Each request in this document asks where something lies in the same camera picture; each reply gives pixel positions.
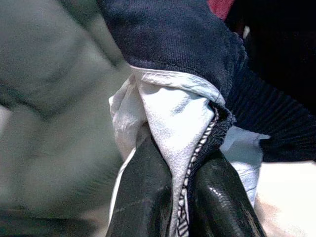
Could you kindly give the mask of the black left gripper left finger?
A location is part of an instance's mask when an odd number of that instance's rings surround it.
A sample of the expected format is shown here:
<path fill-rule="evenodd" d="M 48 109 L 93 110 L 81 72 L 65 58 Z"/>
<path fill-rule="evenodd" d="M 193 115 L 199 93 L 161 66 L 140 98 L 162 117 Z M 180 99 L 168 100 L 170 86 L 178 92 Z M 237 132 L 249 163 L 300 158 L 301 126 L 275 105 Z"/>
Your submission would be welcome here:
<path fill-rule="evenodd" d="M 172 175 L 149 136 L 132 150 L 118 173 L 106 235 L 168 236 L 172 198 Z"/>

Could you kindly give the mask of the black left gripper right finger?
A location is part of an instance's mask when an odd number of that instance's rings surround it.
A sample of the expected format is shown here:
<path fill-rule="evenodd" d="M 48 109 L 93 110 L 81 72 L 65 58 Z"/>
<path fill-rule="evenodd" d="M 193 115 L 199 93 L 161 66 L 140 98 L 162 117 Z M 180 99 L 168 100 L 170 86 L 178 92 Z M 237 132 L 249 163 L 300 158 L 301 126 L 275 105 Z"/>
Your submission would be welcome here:
<path fill-rule="evenodd" d="M 192 237 L 264 237 L 238 173 L 217 151 L 194 180 L 189 233 Z"/>

